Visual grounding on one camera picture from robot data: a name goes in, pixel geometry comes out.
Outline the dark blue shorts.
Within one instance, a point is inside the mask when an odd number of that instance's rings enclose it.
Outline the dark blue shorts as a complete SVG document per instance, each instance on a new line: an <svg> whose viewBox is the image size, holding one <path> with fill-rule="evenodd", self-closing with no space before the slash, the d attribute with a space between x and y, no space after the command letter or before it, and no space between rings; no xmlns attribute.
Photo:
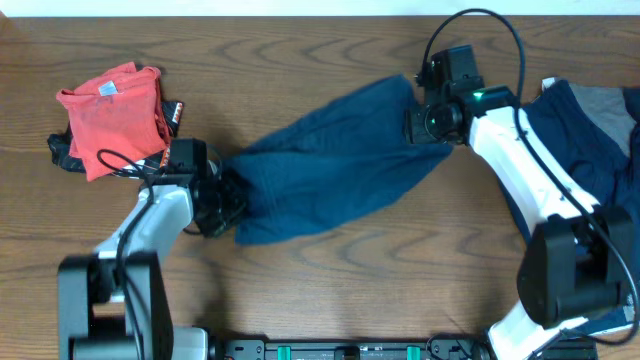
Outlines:
<svg viewBox="0 0 640 360"><path fill-rule="evenodd" d="M404 76L383 78L227 159L248 196L236 243L316 235L398 201L453 150L406 142L405 113L416 103Z"/></svg>

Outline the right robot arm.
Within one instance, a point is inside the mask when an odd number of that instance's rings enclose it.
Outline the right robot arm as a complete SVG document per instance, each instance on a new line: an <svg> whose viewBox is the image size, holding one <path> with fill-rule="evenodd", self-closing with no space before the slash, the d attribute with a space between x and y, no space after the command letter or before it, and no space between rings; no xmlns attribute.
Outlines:
<svg viewBox="0 0 640 360"><path fill-rule="evenodd" d="M416 77L425 102L407 112L410 144L466 145L493 169L531 236L518 302L487 337L495 359L533 359L600 314L639 306L631 271L634 227L560 166L531 128L519 93L485 85L471 46L426 54Z"/></svg>

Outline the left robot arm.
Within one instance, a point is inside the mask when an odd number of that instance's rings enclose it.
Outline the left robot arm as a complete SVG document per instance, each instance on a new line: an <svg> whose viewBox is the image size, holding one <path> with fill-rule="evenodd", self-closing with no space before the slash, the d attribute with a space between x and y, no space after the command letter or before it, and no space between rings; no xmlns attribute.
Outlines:
<svg viewBox="0 0 640 360"><path fill-rule="evenodd" d="M222 359L209 331L176 326L161 264L183 233L219 237L243 217L247 200L216 149L197 139L171 143L156 173L129 161L142 180L122 224L88 255L58 267L62 359Z"/></svg>

